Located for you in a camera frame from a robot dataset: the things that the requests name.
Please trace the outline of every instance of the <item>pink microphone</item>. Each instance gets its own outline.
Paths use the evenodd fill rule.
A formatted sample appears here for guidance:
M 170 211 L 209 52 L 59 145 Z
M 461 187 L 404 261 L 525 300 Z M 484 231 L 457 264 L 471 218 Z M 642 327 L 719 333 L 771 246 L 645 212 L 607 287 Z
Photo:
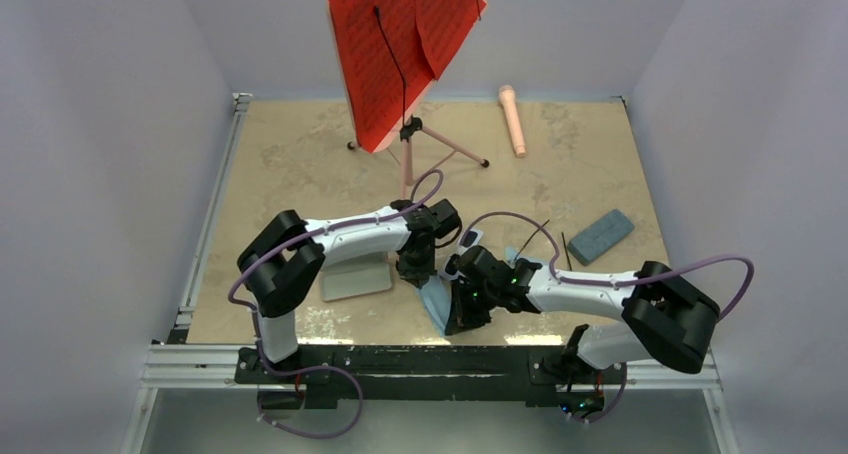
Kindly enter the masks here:
M 506 114 L 506 124 L 509 126 L 509 135 L 512 137 L 512 148 L 515 157 L 524 157 L 524 133 L 521 131 L 521 122 L 518 120 L 518 109 L 515 107 L 515 90 L 512 86 L 501 86 L 498 97 Z

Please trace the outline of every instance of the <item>music stand leg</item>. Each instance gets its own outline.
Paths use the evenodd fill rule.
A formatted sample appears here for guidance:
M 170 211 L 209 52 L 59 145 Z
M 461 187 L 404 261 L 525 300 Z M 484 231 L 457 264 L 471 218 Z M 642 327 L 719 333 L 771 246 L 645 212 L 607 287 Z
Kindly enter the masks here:
M 464 154 L 465 156 L 467 156 L 470 159 L 473 159 L 474 162 L 476 162 L 477 164 L 480 164 L 483 167 L 489 167 L 489 161 L 488 160 L 483 159 L 482 157 L 478 156 L 477 154 L 474 154 L 473 152 L 471 152 L 468 149 L 460 146 L 459 144 L 451 141 L 447 137 L 439 134 L 438 132 L 430 129 L 429 127 L 422 126 L 421 132 L 423 132 L 424 134 L 427 134 L 428 136 L 430 136 L 433 139 L 441 142 L 442 144 L 450 147 L 454 151 L 459 152 L 460 154 Z
M 400 198 L 406 199 L 406 187 L 415 184 L 412 175 L 412 139 L 402 139 L 403 154 L 400 156 Z

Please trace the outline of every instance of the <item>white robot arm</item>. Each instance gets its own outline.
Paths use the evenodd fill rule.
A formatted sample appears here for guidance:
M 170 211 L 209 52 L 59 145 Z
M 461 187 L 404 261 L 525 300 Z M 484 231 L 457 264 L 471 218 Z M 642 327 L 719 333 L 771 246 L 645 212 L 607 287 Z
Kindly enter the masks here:
M 280 255 L 260 265 L 245 281 L 256 299 L 257 327 L 268 360 L 277 363 L 297 351 L 294 311 L 321 268 L 366 254 L 395 251 L 401 279 L 420 287 L 436 273 L 436 239 L 461 229 L 459 215 L 446 199 L 397 215 L 411 204 L 395 201 L 374 212 L 332 220 L 304 220 L 293 210 L 283 211 L 262 230 L 239 256 L 241 272 L 284 242 L 324 230 L 291 246 L 293 254 L 288 259 Z M 356 222 L 362 219 L 373 222 Z
M 463 238 L 460 246 L 473 243 Z M 510 312 L 579 312 L 619 322 L 579 326 L 563 362 L 579 359 L 586 369 L 603 370 L 617 362 L 656 359 L 690 374 L 703 366 L 719 317 L 712 299 L 680 277 L 618 287 L 670 270 L 661 263 L 648 261 L 639 271 L 618 274 L 557 271 L 553 275 L 547 266 L 526 259 L 518 259 L 512 267 L 479 245 L 461 247 L 459 252 L 454 268 L 448 269 L 459 275 L 451 282 L 447 335 L 485 325 L 494 307 Z M 579 284 L 582 281 L 609 285 Z

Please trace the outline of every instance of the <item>light blue object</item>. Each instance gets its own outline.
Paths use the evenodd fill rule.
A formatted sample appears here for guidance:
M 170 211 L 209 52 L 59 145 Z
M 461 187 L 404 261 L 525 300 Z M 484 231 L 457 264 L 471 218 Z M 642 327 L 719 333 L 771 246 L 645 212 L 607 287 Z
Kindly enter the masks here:
M 450 316 L 450 293 L 442 282 L 442 278 L 430 276 L 430 280 L 421 289 L 415 289 L 415 292 L 418 293 L 424 309 L 430 315 L 433 327 L 440 336 L 445 337 L 445 327 Z
M 612 246 L 633 232 L 633 223 L 618 209 L 606 213 L 591 226 L 568 242 L 568 251 L 580 264 L 590 264 L 601 257 Z

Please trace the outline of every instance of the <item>red paper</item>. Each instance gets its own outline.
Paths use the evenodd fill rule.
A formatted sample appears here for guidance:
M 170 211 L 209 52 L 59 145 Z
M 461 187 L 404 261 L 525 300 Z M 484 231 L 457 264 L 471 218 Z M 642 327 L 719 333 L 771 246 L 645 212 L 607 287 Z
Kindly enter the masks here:
M 484 0 L 415 0 L 418 33 L 436 79 L 442 77 L 485 7 Z
M 475 0 L 328 0 L 356 139 L 368 152 L 442 75 L 477 21 Z M 479 0 L 480 9 L 485 6 Z M 380 20 L 386 38 L 374 14 Z M 401 74 L 406 79 L 406 104 Z
M 403 81 L 391 52 L 406 78 L 406 106 L 433 80 L 415 27 L 415 0 L 329 2 L 356 139 L 374 152 L 405 110 Z M 375 6 L 391 51 L 380 32 Z

